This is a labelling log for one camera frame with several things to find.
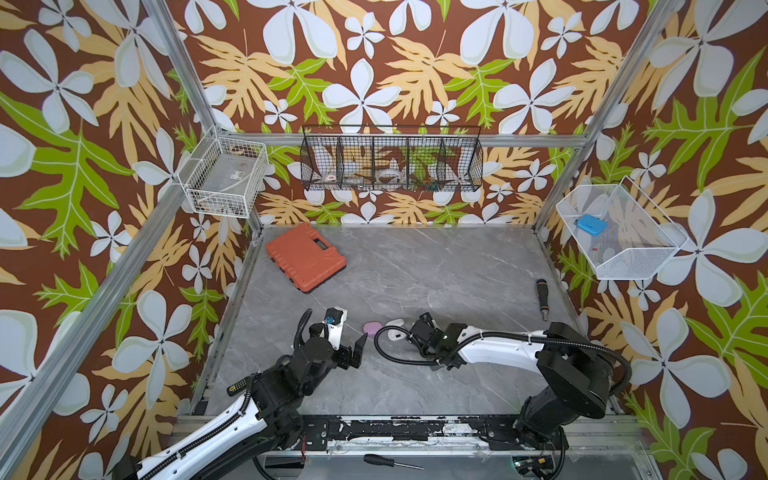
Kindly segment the purple earbud charging case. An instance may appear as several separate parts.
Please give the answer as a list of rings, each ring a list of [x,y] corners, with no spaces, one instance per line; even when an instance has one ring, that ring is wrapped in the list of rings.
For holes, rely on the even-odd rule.
[[[363,331],[370,336],[375,336],[383,328],[380,322],[368,322],[363,326]]]

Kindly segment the white earbud charging case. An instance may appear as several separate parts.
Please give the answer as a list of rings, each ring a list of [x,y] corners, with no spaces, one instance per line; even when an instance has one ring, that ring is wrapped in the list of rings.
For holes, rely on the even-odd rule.
[[[396,342],[403,340],[406,337],[406,334],[401,331],[401,328],[404,327],[404,324],[405,321],[403,319],[395,319],[387,323],[387,326],[390,326],[390,329],[386,332],[386,334],[390,341]]]

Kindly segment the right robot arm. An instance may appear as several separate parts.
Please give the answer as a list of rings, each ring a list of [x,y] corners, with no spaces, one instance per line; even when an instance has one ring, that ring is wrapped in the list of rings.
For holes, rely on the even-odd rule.
[[[561,322],[522,333],[463,323],[441,329],[424,313],[410,328],[381,327],[373,344],[382,358],[400,365],[452,370],[493,364],[541,375],[545,388],[525,400],[508,432],[487,430],[483,436],[493,446],[509,444],[514,449],[566,450],[565,427],[581,417],[602,419],[610,398],[624,390],[632,376],[624,356]]]

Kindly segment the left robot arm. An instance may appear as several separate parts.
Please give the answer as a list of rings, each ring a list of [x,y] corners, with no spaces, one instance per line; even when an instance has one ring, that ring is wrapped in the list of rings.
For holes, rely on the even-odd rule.
[[[326,310],[310,325],[312,311],[302,314],[293,351],[266,370],[229,387],[235,396],[225,411],[159,454],[138,460],[124,456],[112,479],[218,479],[262,453],[287,449],[304,437],[298,409],[336,369],[358,368],[367,340],[341,344],[348,311]]]

